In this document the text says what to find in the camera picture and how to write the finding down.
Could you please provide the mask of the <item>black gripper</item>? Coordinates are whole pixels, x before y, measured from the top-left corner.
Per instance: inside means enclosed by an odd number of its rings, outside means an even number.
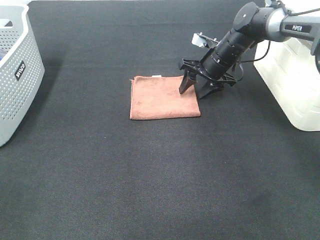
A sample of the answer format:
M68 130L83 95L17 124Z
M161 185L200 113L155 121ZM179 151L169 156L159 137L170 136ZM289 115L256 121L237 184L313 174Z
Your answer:
M220 92L227 83L233 86L236 80L227 76L226 72L237 61L237 51L235 48L218 49L210 48L201 60L182 59L178 67L184 70L182 82L179 86L179 93L183 94L188 88L197 83L197 75L207 79L198 87L198 97L200 99L207 95Z

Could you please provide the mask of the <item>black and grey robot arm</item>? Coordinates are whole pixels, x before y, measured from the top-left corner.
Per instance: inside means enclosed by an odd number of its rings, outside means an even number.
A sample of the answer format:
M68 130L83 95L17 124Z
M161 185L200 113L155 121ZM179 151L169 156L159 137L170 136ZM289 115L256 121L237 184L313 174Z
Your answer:
M264 40L285 42L289 38L311 41L310 54L315 57L315 65L320 65L318 16L311 16L310 11L293 13L280 0L273 0L267 7L259 7L254 2L245 4L222 40L202 33L193 35L192 44L208 51L201 60L182 59L179 63L179 69L184 70L180 94L197 83L197 76L206 79L198 93L200 98L222 91L225 84L233 86L238 79L227 71L242 66L243 53Z

